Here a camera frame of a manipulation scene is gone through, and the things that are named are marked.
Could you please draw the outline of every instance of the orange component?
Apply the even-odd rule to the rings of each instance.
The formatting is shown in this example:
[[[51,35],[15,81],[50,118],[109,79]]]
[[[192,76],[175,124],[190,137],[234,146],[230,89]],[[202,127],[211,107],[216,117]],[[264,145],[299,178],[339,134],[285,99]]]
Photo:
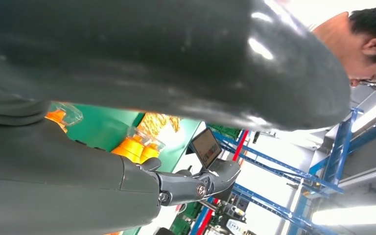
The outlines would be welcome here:
[[[46,118],[53,122],[56,122],[61,127],[61,129],[66,133],[67,132],[66,126],[63,124],[63,119],[65,116],[66,116],[66,112],[64,112],[63,110],[56,110],[53,112],[48,112],[46,115]]]

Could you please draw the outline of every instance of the fluorescent ceiling light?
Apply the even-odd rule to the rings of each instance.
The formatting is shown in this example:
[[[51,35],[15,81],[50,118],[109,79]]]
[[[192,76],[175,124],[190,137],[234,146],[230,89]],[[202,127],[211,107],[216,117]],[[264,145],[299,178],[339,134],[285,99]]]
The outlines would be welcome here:
[[[376,206],[317,211],[312,222],[318,225],[376,224]]]
[[[376,118],[376,106],[374,106],[370,111],[366,112],[364,115],[358,118],[352,125],[351,131],[353,133],[358,131],[374,118]]]

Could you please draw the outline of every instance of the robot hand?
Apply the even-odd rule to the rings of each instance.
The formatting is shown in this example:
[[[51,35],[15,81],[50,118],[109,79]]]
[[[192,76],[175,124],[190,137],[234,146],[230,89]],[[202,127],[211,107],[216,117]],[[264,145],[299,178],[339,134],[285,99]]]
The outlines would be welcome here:
[[[213,170],[203,170],[193,176],[156,172],[159,179],[159,200],[163,206],[174,206],[208,198],[228,189],[240,173],[233,161],[214,162]]]

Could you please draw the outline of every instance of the man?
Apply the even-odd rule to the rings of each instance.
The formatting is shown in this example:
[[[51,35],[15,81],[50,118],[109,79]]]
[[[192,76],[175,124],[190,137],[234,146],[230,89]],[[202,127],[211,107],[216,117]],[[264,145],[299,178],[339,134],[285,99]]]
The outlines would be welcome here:
[[[280,3],[339,59],[351,86],[368,85],[376,90],[376,7],[372,8],[376,6],[376,1],[333,0],[327,1],[327,6],[314,0],[281,0]],[[323,8],[313,10],[315,4]],[[346,11],[354,9],[354,6],[367,9]]]

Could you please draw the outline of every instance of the yellow component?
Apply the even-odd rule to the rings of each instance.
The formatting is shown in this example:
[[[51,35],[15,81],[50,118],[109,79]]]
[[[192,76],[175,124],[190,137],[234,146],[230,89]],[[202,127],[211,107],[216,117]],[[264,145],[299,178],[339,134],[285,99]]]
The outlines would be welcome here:
[[[159,157],[159,150],[157,150],[156,144],[150,144],[146,146],[141,155],[141,163],[144,163],[149,158],[157,158]]]
[[[126,137],[117,148],[112,150],[112,153],[127,157],[132,162],[140,164],[143,148],[144,145],[137,140]]]

